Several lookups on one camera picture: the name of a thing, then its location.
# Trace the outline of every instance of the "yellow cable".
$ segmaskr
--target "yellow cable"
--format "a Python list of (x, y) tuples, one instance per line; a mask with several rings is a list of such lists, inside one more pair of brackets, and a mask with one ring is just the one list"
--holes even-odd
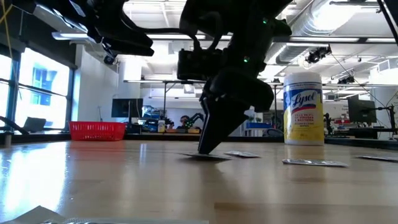
[(9, 14), (9, 12), (11, 11), (12, 6), (8, 7), (7, 11), (4, 13), (4, 15), (2, 15), (1, 19), (0, 19), (0, 24), (2, 23), (2, 21), (6, 18), (6, 16)]
[(4, 3), (4, 0), (2, 0), (2, 12), (4, 16), (4, 24), (6, 25), (6, 35), (7, 35), (7, 43), (8, 43), (8, 49), (10, 51), (10, 57), (11, 59), (14, 59), (12, 56), (12, 48), (11, 48), (11, 40), (10, 40), (10, 33), (8, 32), (8, 22), (7, 22), (7, 12), (6, 12), (6, 4)]

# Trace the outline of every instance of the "person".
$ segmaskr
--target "person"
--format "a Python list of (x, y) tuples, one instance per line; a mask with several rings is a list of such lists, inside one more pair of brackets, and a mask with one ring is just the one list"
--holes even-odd
[(189, 120), (188, 115), (184, 115), (180, 118), (181, 126), (178, 126), (177, 129), (186, 129), (185, 123)]

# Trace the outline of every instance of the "wooden tabletop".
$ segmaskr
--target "wooden tabletop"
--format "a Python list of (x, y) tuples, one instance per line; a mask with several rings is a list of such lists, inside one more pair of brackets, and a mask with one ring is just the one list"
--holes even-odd
[[(210, 223), (398, 223), (398, 164), (354, 159), (394, 151), (326, 145), (223, 143), (195, 161), (197, 142), (55, 142), (0, 150), (0, 222), (41, 205), (67, 217), (169, 218)], [(349, 168), (283, 165), (330, 159)]]

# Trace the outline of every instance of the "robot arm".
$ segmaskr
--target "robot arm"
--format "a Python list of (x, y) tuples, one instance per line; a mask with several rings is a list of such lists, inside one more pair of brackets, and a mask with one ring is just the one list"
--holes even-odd
[(192, 128), (192, 126), (195, 124), (195, 122), (196, 122), (198, 119), (201, 119), (203, 122), (205, 121), (205, 120), (204, 120), (203, 114), (201, 114), (201, 113), (196, 113), (195, 115), (193, 115), (190, 119), (188, 119), (188, 120), (185, 122), (184, 128), (185, 128), (185, 129), (190, 129), (190, 128)]
[[(61, 17), (108, 53), (106, 63), (118, 54), (152, 56), (153, 41), (147, 33), (179, 32), (194, 41), (193, 51), (182, 50), (177, 76), (181, 80), (206, 81), (200, 98), (205, 112), (198, 151), (209, 154), (247, 116), (251, 106), (267, 111), (274, 99), (272, 88), (257, 79), (266, 67), (264, 59), (272, 39), (291, 35), (286, 21), (275, 17), (292, 0), (187, 0), (180, 28), (145, 29), (123, 12), (127, 0), (13, 0), (16, 7), (33, 13), (42, 6)], [(214, 37), (209, 49), (201, 49), (198, 30)], [(227, 48), (216, 49), (223, 34), (232, 33)]]

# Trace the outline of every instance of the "lysol wipes container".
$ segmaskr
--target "lysol wipes container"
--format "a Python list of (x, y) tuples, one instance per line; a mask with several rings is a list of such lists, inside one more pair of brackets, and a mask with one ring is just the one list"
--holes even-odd
[(292, 73), (284, 81), (285, 143), (322, 146), (322, 80), (313, 72)]

